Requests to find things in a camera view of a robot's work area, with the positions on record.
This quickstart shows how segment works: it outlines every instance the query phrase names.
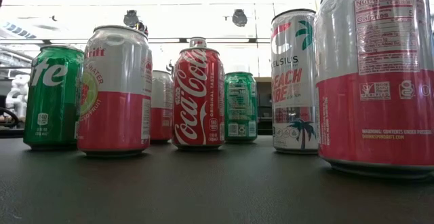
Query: white and pink can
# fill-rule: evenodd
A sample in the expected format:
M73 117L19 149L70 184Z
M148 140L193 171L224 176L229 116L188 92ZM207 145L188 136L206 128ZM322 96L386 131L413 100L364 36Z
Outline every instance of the white and pink can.
M172 138L174 82L167 71L152 72L151 142L166 143Z
M338 170L434 170L429 0L322 0L315 19L319 153Z
M124 26L95 28L85 49L78 148L93 156L146 149L151 90L152 55L144 33Z

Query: ceiling fixture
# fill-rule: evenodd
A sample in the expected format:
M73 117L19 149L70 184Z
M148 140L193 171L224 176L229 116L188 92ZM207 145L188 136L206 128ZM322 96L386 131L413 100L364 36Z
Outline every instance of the ceiling fixture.
M123 23L130 28L143 32L148 38L148 26L139 21L136 10L128 10L127 14L123 16Z
M244 10L235 10L232 22L238 27L244 27L247 24L247 16L244 14Z

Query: nutrition facts label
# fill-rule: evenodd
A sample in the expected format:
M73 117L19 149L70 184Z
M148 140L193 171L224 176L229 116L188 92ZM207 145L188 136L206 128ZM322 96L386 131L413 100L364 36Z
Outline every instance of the nutrition facts label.
M414 0L355 0L359 74L417 72Z
M228 87L229 119L249 120L254 114L250 93L245 83L231 83Z

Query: coca-cola logo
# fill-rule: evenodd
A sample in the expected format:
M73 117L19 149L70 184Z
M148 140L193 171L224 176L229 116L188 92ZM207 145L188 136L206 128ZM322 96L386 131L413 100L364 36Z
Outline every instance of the coca-cola logo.
M188 62L188 70L181 69L180 65ZM205 50L190 50L183 52L180 61L175 69L176 83L179 87L175 90L175 103L181 106L182 123L175 123L175 135L180 144L187 145L184 138L190 141L198 139L198 132L202 132L203 144L206 143L203 118L206 116L205 106L207 101L198 105L195 98L206 96L206 69L207 57Z

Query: white object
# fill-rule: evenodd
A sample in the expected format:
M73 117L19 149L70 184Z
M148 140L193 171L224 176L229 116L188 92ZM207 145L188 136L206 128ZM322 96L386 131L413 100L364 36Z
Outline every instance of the white object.
M15 113L17 117L26 117L28 82L30 75L17 75L12 80L12 89L6 96L6 109Z

